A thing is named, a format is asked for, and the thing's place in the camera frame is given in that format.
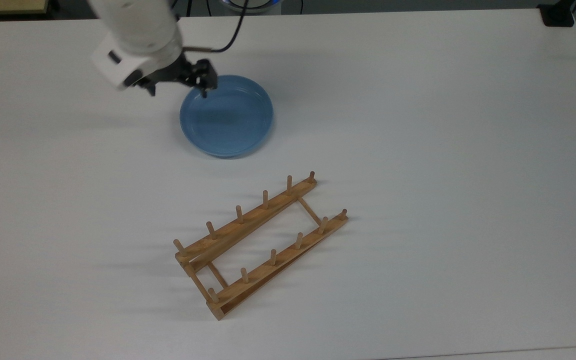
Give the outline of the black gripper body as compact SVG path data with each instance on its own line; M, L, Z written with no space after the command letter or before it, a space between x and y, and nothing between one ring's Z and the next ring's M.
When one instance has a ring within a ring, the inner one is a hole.
M181 53L172 63L143 76L135 84L155 87L160 82L176 82L188 87L217 87L218 75L210 60L204 58L192 63L185 53Z

